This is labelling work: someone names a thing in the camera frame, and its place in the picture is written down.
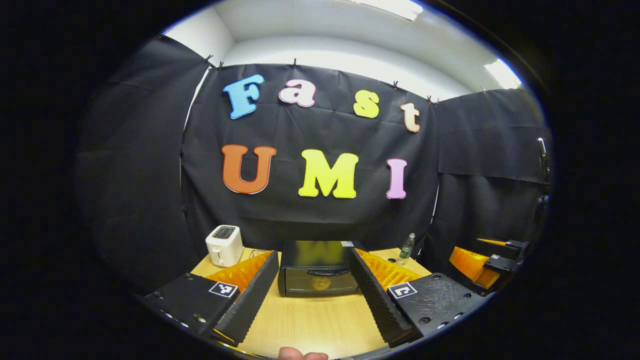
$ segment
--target fingertip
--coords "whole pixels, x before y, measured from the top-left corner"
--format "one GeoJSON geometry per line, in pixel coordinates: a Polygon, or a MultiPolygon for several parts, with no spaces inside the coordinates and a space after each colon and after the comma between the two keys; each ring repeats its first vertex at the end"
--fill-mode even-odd
{"type": "Polygon", "coordinates": [[[303,360],[302,353],[292,347],[281,347],[278,351],[278,360],[303,360]]]}
{"type": "Polygon", "coordinates": [[[310,352],[305,355],[305,360],[328,360],[329,355],[324,352],[310,352]]]}

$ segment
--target plastic water bottle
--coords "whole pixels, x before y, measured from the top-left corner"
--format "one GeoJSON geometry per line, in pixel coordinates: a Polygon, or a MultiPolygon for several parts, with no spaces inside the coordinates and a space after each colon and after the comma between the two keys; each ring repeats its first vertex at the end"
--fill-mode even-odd
{"type": "Polygon", "coordinates": [[[415,234],[409,234],[409,238],[404,242],[400,251],[400,258],[398,259],[397,264],[403,266],[406,263],[406,260],[411,255],[411,251],[413,251],[413,246],[415,245],[415,234]]]}

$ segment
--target pink letter i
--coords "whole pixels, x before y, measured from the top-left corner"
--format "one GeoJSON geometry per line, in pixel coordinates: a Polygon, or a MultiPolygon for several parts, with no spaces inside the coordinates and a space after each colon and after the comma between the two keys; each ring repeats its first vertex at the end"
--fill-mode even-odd
{"type": "Polygon", "coordinates": [[[402,159],[389,159],[387,165],[391,168],[391,182],[389,183],[389,191],[387,191],[388,199],[404,199],[404,168],[406,161],[402,159]]]}

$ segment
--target orange letter u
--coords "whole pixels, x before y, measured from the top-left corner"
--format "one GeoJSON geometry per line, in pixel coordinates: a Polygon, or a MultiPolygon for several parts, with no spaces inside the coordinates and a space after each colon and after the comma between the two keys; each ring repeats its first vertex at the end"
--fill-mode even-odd
{"type": "Polygon", "coordinates": [[[253,181],[244,181],[240,178],[242,157],[247,153],[246,146],[225,145],[222,153],[225,162],[222,168],[222,180],[229,190],[237,193],[259,193],[267,187],[269,182],[269,170],[271,157],[276,154],[276,149],[268,146],[257,146],[253,153],[258,156],[258,170],[253,181]]]}

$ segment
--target black toaster oven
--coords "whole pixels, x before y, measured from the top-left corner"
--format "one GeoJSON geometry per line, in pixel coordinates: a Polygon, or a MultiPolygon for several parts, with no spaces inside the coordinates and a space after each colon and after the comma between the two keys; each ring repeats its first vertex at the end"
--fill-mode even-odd
{"type": "Polygon", "coordinates": [[[282,250],[278,290],[288,297],[327,297],[358,291],[349,269],[358,241],[289,241],[282,250]]]}

